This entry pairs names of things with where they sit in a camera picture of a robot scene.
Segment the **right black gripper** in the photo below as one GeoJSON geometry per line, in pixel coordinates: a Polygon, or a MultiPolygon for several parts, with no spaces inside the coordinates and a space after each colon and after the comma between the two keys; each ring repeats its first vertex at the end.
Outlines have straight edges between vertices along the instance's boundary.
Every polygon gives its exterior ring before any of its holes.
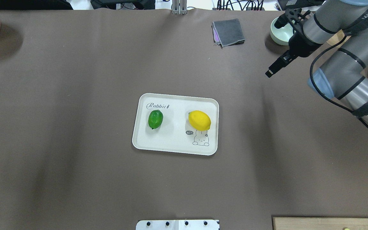
{"type": "Polygon", "coordinates": [[[316,51],[321,44],[311,41],[304,33],[296,32],[288,42],[289,49],[268,67],[265,75],[270,78],[282,68],[287,67],[298,57],[306,58],[316,51]]]}

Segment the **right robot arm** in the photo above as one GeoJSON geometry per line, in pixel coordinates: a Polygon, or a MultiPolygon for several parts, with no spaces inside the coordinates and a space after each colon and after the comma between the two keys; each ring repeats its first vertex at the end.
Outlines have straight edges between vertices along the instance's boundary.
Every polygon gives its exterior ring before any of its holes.
{"type": "Polygon", "coordinates": [[[271,77],[298,57],[306,58],[342,31],[341,47],[316,71],[310,66],[308,86],[330,103],[350,112],[368,128],[368,0],[327,0],[310,11],[286,9],[275,21],[279,29],[290,24],[295,31],[289,49],[270,65],[271,77]]]}

